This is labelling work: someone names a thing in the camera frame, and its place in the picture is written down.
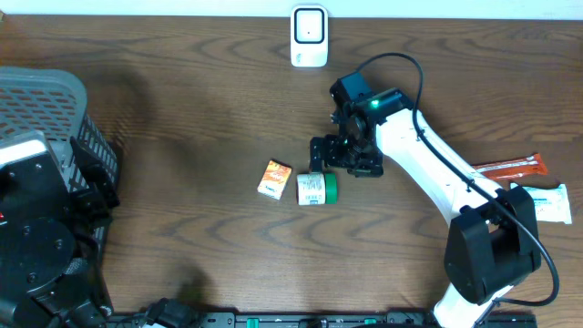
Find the teal wet wipes pack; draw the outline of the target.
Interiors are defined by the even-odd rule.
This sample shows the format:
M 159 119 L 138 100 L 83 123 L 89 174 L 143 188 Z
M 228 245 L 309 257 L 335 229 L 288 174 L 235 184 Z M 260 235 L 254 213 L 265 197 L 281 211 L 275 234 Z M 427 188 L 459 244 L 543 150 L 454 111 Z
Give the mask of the teal wet wipes pack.
M 537 221 L 572 224 L 572 215 L 565 184 L 554 189 L 523 186 L 535 203 Z

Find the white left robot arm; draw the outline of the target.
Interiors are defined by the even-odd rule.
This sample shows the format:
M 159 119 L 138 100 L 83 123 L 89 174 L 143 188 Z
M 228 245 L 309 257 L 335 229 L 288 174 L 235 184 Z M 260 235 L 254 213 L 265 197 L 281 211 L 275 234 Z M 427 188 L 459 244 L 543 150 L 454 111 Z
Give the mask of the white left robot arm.
M 75 138 L 84 190 L 68 188 L 43 133 L 1 144 L 1 324 L 104 327 L 113 313 L 94 232 L 111 223 L 116 185 Z

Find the green lid jar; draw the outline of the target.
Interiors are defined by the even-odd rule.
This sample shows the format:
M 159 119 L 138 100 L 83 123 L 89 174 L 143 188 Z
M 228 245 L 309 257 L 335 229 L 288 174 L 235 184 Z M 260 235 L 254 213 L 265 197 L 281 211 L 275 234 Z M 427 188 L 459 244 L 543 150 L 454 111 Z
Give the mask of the green lid jar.
M 296 181 L 300 206 L 337 203 L 338 183 L 333 173 L 300 174 Z

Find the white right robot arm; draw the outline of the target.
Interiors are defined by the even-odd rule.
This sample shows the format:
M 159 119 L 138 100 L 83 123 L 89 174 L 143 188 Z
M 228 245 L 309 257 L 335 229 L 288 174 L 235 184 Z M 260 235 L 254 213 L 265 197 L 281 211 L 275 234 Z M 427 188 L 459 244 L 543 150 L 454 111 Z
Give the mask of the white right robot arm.
M 539 269 L 535 204 L 521 187 L 503 190 L 457 155 L 397 88 L 374 93 L 360 73 L 331 86 L 335 135 L 313 138 L 311 168 L 379 178 L 385 158 L 424 191 L 448 226 L 450 281 L 433 309 L 442 327 L 474 327 L 494 301 Z

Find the orange small box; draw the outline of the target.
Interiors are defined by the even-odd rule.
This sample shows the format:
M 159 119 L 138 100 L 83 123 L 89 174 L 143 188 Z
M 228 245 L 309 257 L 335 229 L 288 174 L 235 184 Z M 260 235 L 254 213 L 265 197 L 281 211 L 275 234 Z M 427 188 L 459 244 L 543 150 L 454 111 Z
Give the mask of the orange small box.
M 264 196 L 279 200 L 291 175 L 291 167 L 270 160 L 261 177 L 257 191 Z

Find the red chocolate bar wrapper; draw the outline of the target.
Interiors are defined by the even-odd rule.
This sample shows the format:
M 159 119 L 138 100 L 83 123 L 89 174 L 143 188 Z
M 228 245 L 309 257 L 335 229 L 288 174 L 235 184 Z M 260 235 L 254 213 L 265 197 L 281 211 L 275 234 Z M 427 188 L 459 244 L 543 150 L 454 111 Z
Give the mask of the red chocolate bar wrapper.
M 539 153 L 518 159 L 478 164 L 474 165 L 473 168 L 492 180 L 512 180 L 548 174 L 547 166 Z

